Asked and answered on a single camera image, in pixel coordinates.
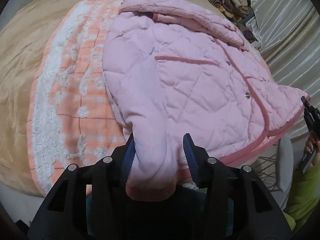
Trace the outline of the person's right hand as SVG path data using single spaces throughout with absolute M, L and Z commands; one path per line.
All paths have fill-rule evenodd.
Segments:
M 311 163 L 310 167 L 316 166 L 319 163 L 320 159 L 320 152 L 319 152 L 320 144 L 319 144 L 319 139 L 317 135 L 314 133 L 314 131 L 311 131 L 309 133 L 308 139 L 305 143 L 304 146 L 304 155 L 310 154 L 310 153 L 315 153 Z

